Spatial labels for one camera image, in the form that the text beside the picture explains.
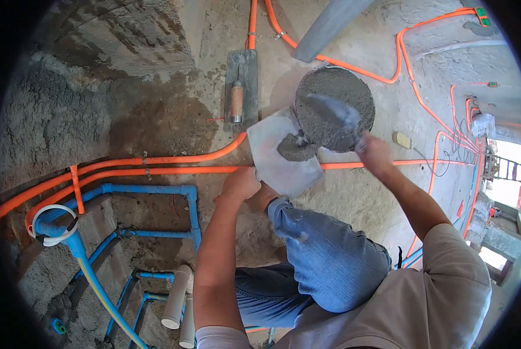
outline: trowel handle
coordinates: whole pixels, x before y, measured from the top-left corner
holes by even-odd
[[[243,86],[241,81],[234,81],[231,86],[231,122],[241,122],[243,117]]]

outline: leg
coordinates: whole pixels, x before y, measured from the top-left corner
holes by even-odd
[[[368,301],[390,269],[386,248],[334,217],[271,201],[268,217],[285,238],[299,292],[326,311],[341,313]]]
[[[235,291],[245,325],[293,327],[299,313],[314,303],[310,295],[299,293],[288,263],[237,268]]]

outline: person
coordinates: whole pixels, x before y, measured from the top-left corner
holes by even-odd
[[[423,269],[389,272],[384,247],[326,214],[295,209],[256,181],[225,180],[202,238],[194,278],[197,347],[251,348],[243,323],[293,327],[283,348],[470,348],[491,298],[487,267],[438,204],[393,165],[389,145],[362,133],[356,152],[396,197],[423,241]],[[265,208],[288,262],[235,265],[239,206]]]

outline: wooden handle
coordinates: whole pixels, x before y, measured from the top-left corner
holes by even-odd
[[[231,87],[231,110],[230,117],[243,114],[243,86],[239,81]]]

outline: beige t-shirt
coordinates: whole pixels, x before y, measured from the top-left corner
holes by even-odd
[[[391,272],[362,306],[333,314],[314,304],[273,349],[470,348],[491,300],[485,263],[451,225],[429,231],[423,269]],[[233,328],[196,332],[197,348],[251,348]]]

